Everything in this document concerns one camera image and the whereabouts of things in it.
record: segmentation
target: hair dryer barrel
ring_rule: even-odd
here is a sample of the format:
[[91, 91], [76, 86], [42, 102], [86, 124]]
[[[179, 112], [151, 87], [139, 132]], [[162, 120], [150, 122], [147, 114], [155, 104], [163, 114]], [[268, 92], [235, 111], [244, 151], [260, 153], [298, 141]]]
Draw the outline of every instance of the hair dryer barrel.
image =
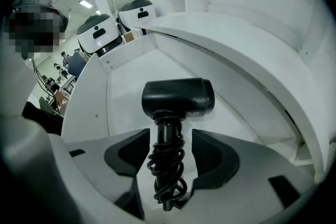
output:
[[202, 78], [147, 82], [142, 92], [142, 109], [147, 116], [170, 110], [186, 117], [204, 116], [215, 106], [209, 80]]

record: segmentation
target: coiled cord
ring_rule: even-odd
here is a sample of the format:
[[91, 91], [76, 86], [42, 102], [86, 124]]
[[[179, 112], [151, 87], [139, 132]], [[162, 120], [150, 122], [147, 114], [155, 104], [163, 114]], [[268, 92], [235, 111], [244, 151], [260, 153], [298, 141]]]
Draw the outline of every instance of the coiled cord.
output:
[[152, 117], [154, 123], [159, 125], [164, 122], [165, 124], [176, 124], [178, 129], [178, 137], [176, 140], [169, 143], [155, 143], [153, 145], [154, 150], [149, 155], [150, 161], [147, 163], [147, 168], [151, 170], [152, 175], [156, 177], [167, 176], [170, 180], [162, 187], [158, 187], [157, 179], [155, 180], [154, 199], [158, 200], [158, 203], [164, 201], [177, 201], [187, 192], [187, 184], [184, 179], [181, 178], [184, 170], [184, 164], [182, 162], [184, 158], [184, 144], [183, 135], [181, 134], [181, 121], [185, 119], [182, 115], [177, 115], [173, 111], [158, 110], [153, 113]]

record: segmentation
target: blue office chair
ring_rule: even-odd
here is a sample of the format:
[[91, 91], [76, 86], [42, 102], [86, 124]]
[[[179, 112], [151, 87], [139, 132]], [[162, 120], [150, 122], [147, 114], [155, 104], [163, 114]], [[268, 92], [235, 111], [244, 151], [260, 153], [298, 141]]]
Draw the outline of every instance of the blue office chair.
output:
[[68, 72], [71, 75], [74, 75], [76, 78], [79, 78], [86, 62], [83, 60], [81, 55], [76, 51], [72, 57], [69, 59]]

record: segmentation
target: black hair dryer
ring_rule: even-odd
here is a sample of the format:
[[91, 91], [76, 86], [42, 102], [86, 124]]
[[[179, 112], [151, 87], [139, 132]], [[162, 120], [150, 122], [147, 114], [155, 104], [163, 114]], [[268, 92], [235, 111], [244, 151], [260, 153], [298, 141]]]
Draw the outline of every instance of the black hair dryer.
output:
[[206, 79], [150, 81], [143, 89], [142, 109], [158, 126], [158, 141], [147, 167], [156, 177], [154, 198], [165, 211], [173, 206], [180, 208], [179, 200], [187, 191], [181, 178], [185, 143], [181, 121], [209, 114], [214, 106], [214, 90]]

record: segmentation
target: fluorescent light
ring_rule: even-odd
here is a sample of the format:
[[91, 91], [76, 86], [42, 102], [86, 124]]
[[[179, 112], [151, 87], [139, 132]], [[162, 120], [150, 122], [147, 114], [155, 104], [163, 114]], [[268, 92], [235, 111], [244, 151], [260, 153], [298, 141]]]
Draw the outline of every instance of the fluorescent light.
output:
[[92, 5], [90, 3], [87, 3], [85, 0], [82, 0], [81, 2], [79, 2], [80, 5], [83, 5], [86, 8], [91, 8]]

